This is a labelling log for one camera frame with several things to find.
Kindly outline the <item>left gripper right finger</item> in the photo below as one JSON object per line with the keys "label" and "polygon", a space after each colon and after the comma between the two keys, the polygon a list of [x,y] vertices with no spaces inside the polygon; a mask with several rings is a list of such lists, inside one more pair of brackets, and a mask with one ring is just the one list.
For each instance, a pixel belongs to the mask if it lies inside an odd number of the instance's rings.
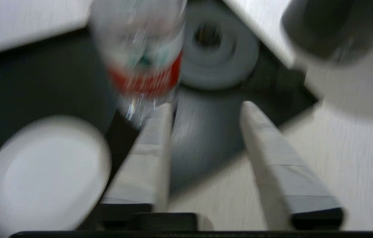
{"label": "left gripper right finger", "polygon": [[339,230],[339,200],[251,101],[241,104],[240,129],[267,228]]}

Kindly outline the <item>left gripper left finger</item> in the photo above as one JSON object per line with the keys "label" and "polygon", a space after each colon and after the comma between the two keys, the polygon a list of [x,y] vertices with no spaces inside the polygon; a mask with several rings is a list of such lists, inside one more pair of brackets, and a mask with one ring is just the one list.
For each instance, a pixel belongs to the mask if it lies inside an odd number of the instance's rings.
{"label": "left gripper left finger", "polygon": [[156,108],[103,196],[104,204],[149,204],[167,212],[171,169],[171,104]]}

